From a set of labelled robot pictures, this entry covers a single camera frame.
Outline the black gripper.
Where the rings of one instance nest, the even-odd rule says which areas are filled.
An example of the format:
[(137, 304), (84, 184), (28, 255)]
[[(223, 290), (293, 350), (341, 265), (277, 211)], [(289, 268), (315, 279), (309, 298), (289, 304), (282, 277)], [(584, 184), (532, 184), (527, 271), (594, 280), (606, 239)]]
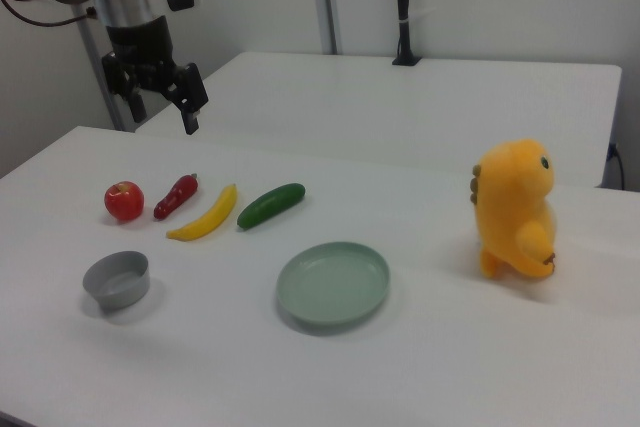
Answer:
[(198, 128), (200, 109), (208, 95), (195, 63), (178, 66), (168, 22), (161, 16), (134, 27), (107, 27), (112, 52), (102, 58), (107, 86), (129, 106), (135, 123), (147, 118), (139, 88), (166, 94), (181, 114), (185, 133)]

